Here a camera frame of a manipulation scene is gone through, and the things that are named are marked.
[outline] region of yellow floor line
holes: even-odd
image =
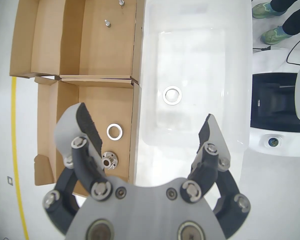
[[[13,174],[14,174],[14,186],[16,199],[18,202],[21,224],[23,228],[24,239],[29,240],[27,224],[25,220],[25,214],[23,212],[20,184],[19,184],[19,172],[18,172],[18,160],[17,160],[17,136],[16,136],[16,90],[17,90],[17,78],[12,77],[11,81],[11,142],[12,142],[12,161],[13,161]]]

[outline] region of person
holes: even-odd
[[[283,15],[297,0],[272,0],[259,3],[252,8],[252,16],[257,19]],[[262,34],[261,40],[267,45],[275,45],[284,39],[300,33],[300,9],[294,12],[283,25]]]

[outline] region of metal shaft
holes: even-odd
[[[111,27],[111,23],[108,20],[105,20],[104,22],[107,27]]]
[[[119,0],[119,4],[120,4],[121,6],[124,6],[124,5],[125,5],[125,1]]]

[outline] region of camera lens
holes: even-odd
[[[269,139],[269,146],[271,146],[272,148],[276,147],[279,144],[279,140],[275,137],[272,137]]]

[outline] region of metal screw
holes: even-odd
[[[219,158],[219,169],[222,171],[227,171],[230,168],[230,160],[226,157]]]
[[[68,169],[73,169],[72,155],[63,159],[63,165]]]
[[[205,240],[205,235],[198,224],[187,221],[178,229],[178,240]]]
[[[106,199],[111,193],[111,184],[110,182],[100,182],[94,183],[91,188],[91,197],[97,201],[102,201]]]
[[[120,4],[121,6],[124,6],[124,5],[125,5],[125,1],[119,0],[119,4]]]
[[[111,240],[113,239],[113,225],[107,220],[97,220],[89,227],[87,231],[87,240]]]
[[[217,147],[214,144],[205,144],[204,148],[210,155],[218,155]]]
[[[171,201],[175,200],[178,196],[177,191],[174,188],[168,188],[166,195],[167,195],[167,198]]]
[[[234,197],[234,201],[238,204],[238,206],[241,208],[241,211],[243,213],[247,213],[250,211],[251,208],[250,201],[245,195],[238,193]]]
[[[106,184],[104,182],[98,183],[94,189],[95,194],[97,195],[103,195],[107,191]]]
[[[59,199],[60,193],[57,190],[51,190],[43,198],[43,207],[49,209],[49,207]]]
[[[110,22],[109,22],[108,20],[105,20],[104,22],[105,22],[105,25],[106,25],[107,27],[111,27],[111,24],[110,24]]]
[[[182,188],[187,191],[191,202],[195,203],[201,199],[201,189],[195,181],[187,180],[182,184]]]
[[[119,187],[115,191],[115,196],[121,200],[127,195],[127,189],[125,187]]]
[[[87,143],[87,140],[85,138],[78,136],[72,140],[71,147],[74,149],[79,149],[79,148],[83,147],[86,143]]]

